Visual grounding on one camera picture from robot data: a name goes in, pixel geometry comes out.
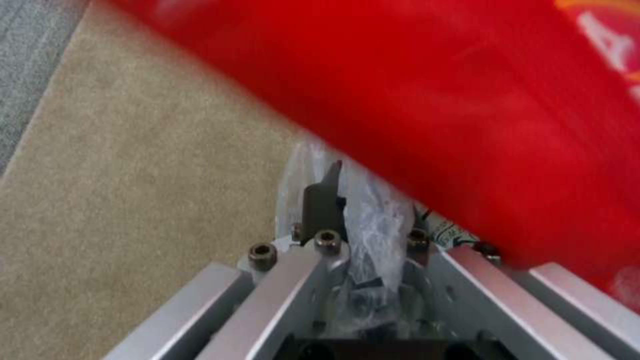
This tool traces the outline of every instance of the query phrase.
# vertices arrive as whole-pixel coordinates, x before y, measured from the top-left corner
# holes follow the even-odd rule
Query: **plastic wrapping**
[[[277,238],[301,220],[305,187],[320,181],[336,160],[342,160],[338,193],[347,199],[344,219],[351,249],[349,278],[337,301],[337,331],[344,334],[397,322],[413,204],[355,161],[306,136],[294,147],[278,188]]]

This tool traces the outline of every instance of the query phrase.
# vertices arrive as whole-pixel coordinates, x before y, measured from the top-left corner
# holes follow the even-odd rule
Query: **metal frame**
[[[640,316],[558,264],[528,271],[520,283],[618,359],[640,359]]]
[[[469,247],[431,256],[426,275],[461,339],[488,331],[519,360],[612,359]]]
[[[310,334],[325,289],[322,255],[291,247],[197,359],[273,358],[289,334]]]
[[[211,263],[104,359],[193,359],[252,290],[246,272]]]

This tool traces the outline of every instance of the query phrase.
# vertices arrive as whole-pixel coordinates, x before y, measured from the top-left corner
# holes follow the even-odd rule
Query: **bolt head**
[[[333,230],[320,230],[314,236],[314,245],[321,254],[333,256],[340,254],[342,238]]]
[[[273,244],[257,243],[249,248],[249,265],[258,271],[269,271],[278,261],[278,251]]]

